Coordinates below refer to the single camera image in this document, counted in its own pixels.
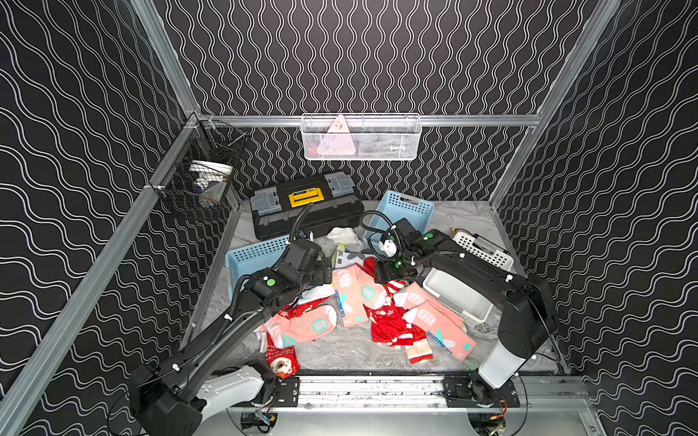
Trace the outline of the pink sock with teal patches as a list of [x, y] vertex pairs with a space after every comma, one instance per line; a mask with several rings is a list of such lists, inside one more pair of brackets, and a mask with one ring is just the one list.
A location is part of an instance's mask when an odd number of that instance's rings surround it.
[[359, 265], [334, 270], [332, 285], [345, 328], [368, 322], [366, 309], [376, 310], [387, 303], [385, 287]]

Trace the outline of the red christmas sock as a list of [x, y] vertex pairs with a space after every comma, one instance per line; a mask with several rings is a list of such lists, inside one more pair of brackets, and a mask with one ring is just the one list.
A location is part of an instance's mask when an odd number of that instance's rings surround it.
[[426, 332], [405, 321], [405, 309], [394, 305], [384, 305], [378, 309], [366, 306], [365, 311], [371, 321], [371, 335], [374, 343], [403, 348], [412, 364], [430, 361], [434, 358]]

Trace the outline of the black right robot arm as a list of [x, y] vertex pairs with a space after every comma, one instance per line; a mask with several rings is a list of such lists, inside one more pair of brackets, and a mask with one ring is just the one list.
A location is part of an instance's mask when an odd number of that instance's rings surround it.
[[414, 280], [450, 309], [464, 312], [469, 303], [484, 300], [501, 312], [496, 346], [474, 372], [474, 387], [502, 388], [556, 329], [545, 280], [487, 263], [436, 230], [408, 236], [392, 230], [382, 240], [395, 243], [397, 251], [376, 260], [378, 283]]

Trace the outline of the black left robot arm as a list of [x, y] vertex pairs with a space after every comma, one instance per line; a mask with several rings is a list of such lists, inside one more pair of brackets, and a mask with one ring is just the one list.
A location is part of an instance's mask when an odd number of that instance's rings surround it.
[[[270, 384], [249, 365], [214, 377], [216, 366], [254, 330], [291, 307], [311, 286], [330, 283], [322, 248], [294, 240], [276, 263], [242, 278], [234, 302], [193, 341], [161, 363], [146, 363], [129, 379], [129, 409], [147, 435], [192, 435], [203, 421], [249, 403]], [[250, 308], [239, 309], [244, 299]]]

